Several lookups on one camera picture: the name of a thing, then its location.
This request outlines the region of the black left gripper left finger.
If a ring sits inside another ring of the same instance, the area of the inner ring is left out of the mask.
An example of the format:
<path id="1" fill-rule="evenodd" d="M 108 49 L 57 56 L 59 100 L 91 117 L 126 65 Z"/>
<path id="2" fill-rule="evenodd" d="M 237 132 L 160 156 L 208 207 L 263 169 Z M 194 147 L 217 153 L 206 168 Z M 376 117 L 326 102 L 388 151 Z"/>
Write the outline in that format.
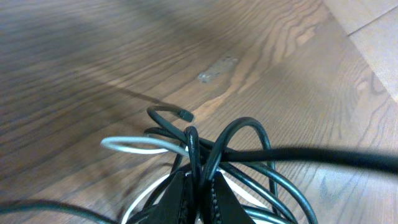
<path id="1" fill-rule="evenodd" d="M 190 224 L 196 219 L 195 197 L 191 175 L 175 174 L 155 210 L 143 221 L 145 224 Z"/>

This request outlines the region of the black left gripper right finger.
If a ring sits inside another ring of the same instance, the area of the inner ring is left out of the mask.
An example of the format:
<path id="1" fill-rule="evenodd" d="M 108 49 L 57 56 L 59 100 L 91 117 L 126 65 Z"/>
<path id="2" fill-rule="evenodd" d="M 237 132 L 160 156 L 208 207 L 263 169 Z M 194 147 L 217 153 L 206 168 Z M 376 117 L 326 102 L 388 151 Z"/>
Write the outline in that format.
<path id="1" fill-rule="evenodd" d="M 203 191 L 204 224 L 255 224 L 244 211 L 220 172 Z"/>

